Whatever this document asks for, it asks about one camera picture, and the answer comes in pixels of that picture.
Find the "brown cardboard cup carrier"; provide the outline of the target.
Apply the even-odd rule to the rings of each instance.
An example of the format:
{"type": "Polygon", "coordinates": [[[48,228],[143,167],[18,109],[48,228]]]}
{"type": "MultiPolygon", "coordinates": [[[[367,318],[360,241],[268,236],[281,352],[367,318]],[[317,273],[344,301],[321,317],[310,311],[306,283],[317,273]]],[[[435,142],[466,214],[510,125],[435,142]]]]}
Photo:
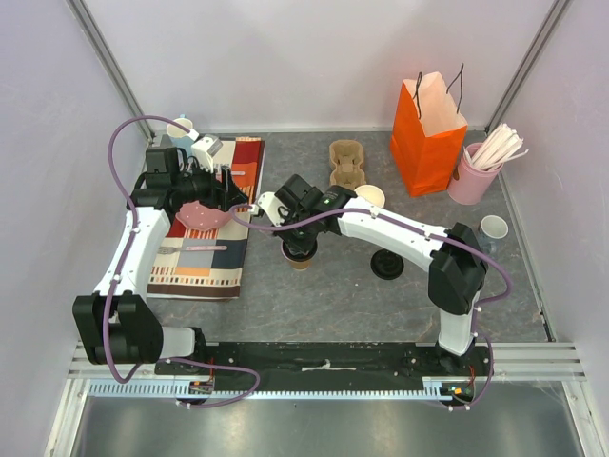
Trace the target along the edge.
{"type": "Polygon", "coordinates": [[[356,140],[341,139],[329,145],[329,163],[334,171],[363,171],[364,148],[356,140]]]}

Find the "brown paper coffee cup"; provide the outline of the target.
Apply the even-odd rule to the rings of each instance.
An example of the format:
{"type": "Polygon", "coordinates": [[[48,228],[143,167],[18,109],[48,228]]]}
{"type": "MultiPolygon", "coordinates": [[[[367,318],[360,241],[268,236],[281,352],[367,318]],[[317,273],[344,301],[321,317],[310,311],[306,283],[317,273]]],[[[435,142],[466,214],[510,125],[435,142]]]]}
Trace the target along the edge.
{"type": "Polygon", "coordinates": [[[306,256],[304,258],[285,256],[285,259],[290,267],[296,271],[307,270],[312,263],[312,258],[306,256]]]}

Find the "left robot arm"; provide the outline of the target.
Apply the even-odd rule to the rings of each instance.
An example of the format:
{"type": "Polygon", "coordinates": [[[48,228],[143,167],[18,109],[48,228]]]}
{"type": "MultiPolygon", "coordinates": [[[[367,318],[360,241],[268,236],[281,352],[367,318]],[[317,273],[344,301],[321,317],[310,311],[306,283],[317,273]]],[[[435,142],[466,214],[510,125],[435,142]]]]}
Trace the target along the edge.
{"type": "Polygon", "coordinates": [[[160,324],[146,301],[149,275],[183,205],[227,211],[247,198],[228,165],[208,167],[182,149],[151,147],[146,167],[128,197],[125,228],[108,270],[92,294],[75,298],[72,315],[94,365],[175,357],[186,373],[198,374],[209,360],[207,349],[197,344],[202,332],[160,324]]]}

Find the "black coffee cup lid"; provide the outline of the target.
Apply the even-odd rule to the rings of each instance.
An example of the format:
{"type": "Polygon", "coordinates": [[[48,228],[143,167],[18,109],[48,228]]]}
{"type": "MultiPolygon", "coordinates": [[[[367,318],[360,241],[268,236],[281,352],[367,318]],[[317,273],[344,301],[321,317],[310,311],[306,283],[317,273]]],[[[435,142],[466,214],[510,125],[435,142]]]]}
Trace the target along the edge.
{"type": "Polygon", "coordinates": [[[300,251],[298,249],[293,250],[286,242],[282,242],[281,244],[281,252],[282,255],[288,260],[292,262],[305,262],[311,260],[317,253],[318,243],[314,242],[311,249],[307,252],[300,251]]]}

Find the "orange paper bag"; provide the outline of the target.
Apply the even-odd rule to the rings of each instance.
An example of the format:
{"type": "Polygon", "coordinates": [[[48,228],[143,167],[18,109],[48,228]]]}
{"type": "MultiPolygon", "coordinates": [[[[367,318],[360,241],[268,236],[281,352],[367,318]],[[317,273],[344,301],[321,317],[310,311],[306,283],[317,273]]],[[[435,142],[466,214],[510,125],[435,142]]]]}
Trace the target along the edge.
{"type": "Polygon", "coordinates": [[[448,187],[468,129],[462,97],[451,94],[462,73],[449,83],[438,71],[402,82],[389,149],[411,197],[448,187]]]}

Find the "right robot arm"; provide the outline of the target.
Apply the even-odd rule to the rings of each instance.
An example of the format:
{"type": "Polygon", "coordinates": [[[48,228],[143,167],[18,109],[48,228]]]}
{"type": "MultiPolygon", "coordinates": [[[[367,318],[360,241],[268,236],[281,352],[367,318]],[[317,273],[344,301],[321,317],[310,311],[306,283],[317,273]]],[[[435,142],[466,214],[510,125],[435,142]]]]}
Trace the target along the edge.
{"type": "Polygon", "coordinates": [[[424,270],[428,297],[441,317],[437,366],[454,375],[469,365],[473,307],[488,270],[474,254],[479,245],[471,228],[416,222],[338,185],[322,192],[297,174],[278,190],[263,193],[257,204],[278,229],[282,252],[291,262],[310,261],[318,235],[331,232],[373,244],[424,270]]]}

